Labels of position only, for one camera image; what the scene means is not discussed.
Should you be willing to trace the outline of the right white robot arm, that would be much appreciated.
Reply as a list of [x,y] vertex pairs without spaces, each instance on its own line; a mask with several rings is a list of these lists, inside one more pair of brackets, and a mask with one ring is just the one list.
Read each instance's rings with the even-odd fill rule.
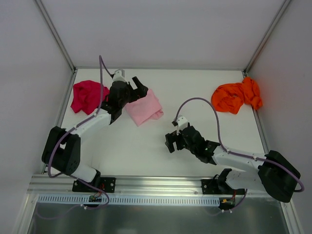
[[191,125],[166,134],[165,139],[170,153],[185,149],[203,163],[225,166],[216,181],[217,190],[222,194],[241,189],[254,190],[288,203],[301,176],[277,151],[247,156],[226,152],[220,143],[205,140]]

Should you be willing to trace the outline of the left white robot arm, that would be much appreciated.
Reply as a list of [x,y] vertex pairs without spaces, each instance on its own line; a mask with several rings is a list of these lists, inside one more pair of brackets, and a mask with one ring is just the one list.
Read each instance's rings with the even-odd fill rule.
[[114,123],[121,116],[126,104],[146,97],[148,87],[137,77],[132,80],[136,89],[122,78],[113,79],[109,95],[100,99],[99,107],[94,113],[71,129],[56,126],[50,130],[41,157],[42,162],[48,165],[49,177],[65,174],[75,177],[91,192],[99,189],[101,174],[81,162],[81,145],[86,137]]

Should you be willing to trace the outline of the pink t shirt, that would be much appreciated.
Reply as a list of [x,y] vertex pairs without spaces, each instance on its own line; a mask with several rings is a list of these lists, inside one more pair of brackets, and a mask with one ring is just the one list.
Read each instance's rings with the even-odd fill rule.
[[146,97],[126,104],[125,110],[137,127],[148,120],[160,119],[164,115],[162,106],[152,89],[148,90]]

